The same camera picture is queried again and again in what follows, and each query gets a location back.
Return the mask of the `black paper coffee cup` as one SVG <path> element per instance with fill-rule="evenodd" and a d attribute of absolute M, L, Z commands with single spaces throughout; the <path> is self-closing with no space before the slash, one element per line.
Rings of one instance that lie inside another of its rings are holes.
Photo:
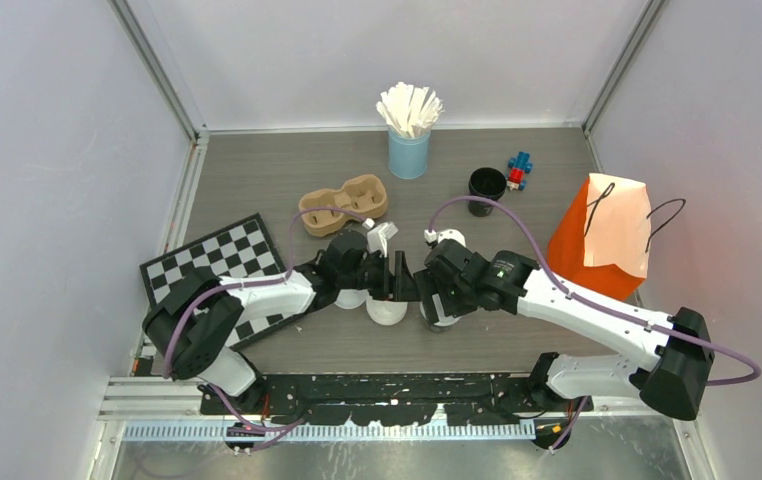
<path fill-rule="evenodd" d="M 443 309 L 436 306 L 421 304 L 420 313 L 427 328 L 435 333 L 447 331 L 461 320 L 460 317 L 445 315 Z"/>

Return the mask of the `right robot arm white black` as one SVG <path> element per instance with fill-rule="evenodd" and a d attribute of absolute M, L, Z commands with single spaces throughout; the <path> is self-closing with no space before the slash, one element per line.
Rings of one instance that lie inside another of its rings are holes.
<path fill-rule="evenodd" d="M 698 416 L 715 354 L 704 317 L 674 315 L 598 294 L 536 261 L 499 251 L 492 260 L 446 239 L 414 275 L 430 328 L 442 331 L 479 309 L 543 320 L 611 349 L 578 357 L 546 352 L 529 376 L 528 397 L 541 410 L 585 396 L 636 398 L 678 420 Z"/>

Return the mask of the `white lid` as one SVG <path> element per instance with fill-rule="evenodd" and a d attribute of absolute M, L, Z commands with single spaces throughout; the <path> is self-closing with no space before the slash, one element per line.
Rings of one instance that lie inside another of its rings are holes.
<path fill-rule="evenodd" d="M 339 291 L 334 304 L 344 310 L 352 310 L 362 306 L 368 298 L 366 290 L 342 289 Z"/>

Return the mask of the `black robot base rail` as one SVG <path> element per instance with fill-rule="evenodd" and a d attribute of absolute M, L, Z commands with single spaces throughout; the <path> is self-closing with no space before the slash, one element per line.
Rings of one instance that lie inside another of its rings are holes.
<path fill-rule="evenodd" d="M 439 411 L 451 426 L 510 425 L 581 403 L 548 396 L 527 375 L 499 373 L 267 374 L 225 406 L 200 387 L 203 415 L 264 414 L 267 424 L 423 426 Z"/>

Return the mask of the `stack of white lids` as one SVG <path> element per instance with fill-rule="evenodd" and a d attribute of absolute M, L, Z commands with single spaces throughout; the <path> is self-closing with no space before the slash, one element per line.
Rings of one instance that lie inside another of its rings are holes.
<path fill-rule="evenodd" d="M 366 300 L 366 311 L 370 319 L 382 326 L 392 326 L 399 323 L 408 310 L 407 302 L 394 302 L 387 300 Z"/>

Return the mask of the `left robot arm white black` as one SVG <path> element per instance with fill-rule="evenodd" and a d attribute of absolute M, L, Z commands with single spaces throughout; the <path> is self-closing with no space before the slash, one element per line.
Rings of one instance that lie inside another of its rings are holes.
<path fill-rule="evenodd" d="M 403 252 L 389 256 L 375 233 L 346 230 L 316 257 L 281 275 L 218 276 L 197 267 L 153 306 L 142 330 L 164 358 L 166 377 L 199 379 L 225 394 L 237 412 L 255 412 L 264 398 L 259 371 L 228 345 L 237 327 L 270 316 L 300 319 L 335 304 L 345 292 L 376 302 L 415 302 L 418 288 Z"/>

